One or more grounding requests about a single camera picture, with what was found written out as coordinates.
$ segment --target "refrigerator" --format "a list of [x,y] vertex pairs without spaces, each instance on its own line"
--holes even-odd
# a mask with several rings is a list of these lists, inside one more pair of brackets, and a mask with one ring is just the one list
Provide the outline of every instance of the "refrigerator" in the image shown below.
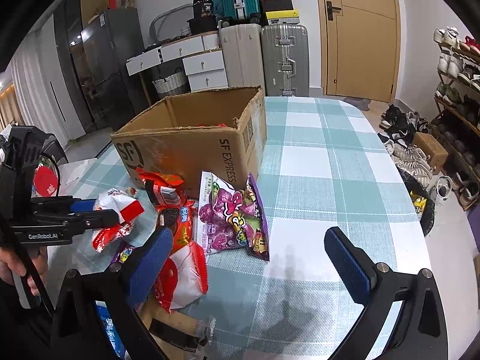
[[82,42],[106,120],[117,131],[149,106],[140,76],[129,76],[125,66],[144,50],[137,10],[100,13],[83,29]]

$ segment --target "floor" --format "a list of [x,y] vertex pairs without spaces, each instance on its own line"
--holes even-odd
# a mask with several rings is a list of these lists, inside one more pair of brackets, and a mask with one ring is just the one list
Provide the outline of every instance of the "floor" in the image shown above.
[[[378,127],[388,103],[372,101],[363,112]],[[449,359],[457,360],[480,330],[479,296],[473,259],[478,255],[467,213],[452,194],[435,209],[435,225],[425,237],[432,271],[442,298]]]
[[69,162],[94,158],[110,142],[111,128],[104,128],[70,141],[65,149]]

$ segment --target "white drawer unit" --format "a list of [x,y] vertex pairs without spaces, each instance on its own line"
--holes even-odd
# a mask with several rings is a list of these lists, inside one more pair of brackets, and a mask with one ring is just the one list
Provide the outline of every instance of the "white drawer unit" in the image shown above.
[[225,64],[223,62],[222,50],[204,52],[202,54],[184,58],[183,66],[185,68],[185,74],[187,76],[189,76],[190,74],[224,69]]
[[175,58],[201,53],[202,51],[204,51],[202,37],[194,36],[167,44],[161,48],[160,53],[163,61],[167,62]]
[[225,69],[211,70],[188,76],[191,91],[228,87]]
[[159,65],[161,63],[159,50],[160,47],[157,47],[156,49],[149,50],[143,54],[130,58],[126,63],[128,75],[131,76],[132,74]]

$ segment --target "blue package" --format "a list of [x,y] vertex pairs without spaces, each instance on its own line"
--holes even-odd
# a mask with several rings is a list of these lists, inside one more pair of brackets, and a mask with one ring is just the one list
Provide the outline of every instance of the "blue package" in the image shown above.
[[120,336],[113,325],[113,321],[110,318],[109,310],[107,309],[105,302],[97,300],[96,303],[98,315],[103,322],[103,328],[105,330],[106,336],[109,338],[115,354],[123,360],[125,359],[125,346],[123,345],[123,342],[120,339]]

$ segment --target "blue and white tablecloth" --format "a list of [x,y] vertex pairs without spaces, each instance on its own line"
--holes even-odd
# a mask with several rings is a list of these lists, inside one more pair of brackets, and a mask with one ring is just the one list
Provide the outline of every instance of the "blue and white tablecloth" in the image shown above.
[[[271,261],[249,257],[245,250],[209,256],[208,293],[183,312],[217,319],[213,359],[327,359],[362,310],[325,253],[328,228],[339,226],[374,262],[400,272],[416,274],[430,268],[430,260],[402,179],[357,108],[332,99],[269,97],[266,110],[258,187]],[[128,185],[122,161],[110,147],[73,194],[93,198]],[[140,195],[147,211],[129,236],[133,245],[141,245],[155,224],[146,193]],[[96,253],[90,235],[60,247],[50,264],[50,277],[58,281],[52,280],[50,289],[55,291],[72,267],[81,273],[105,269],[116,247]],[[381,353],[398,306],[392,307],[370,357]]]

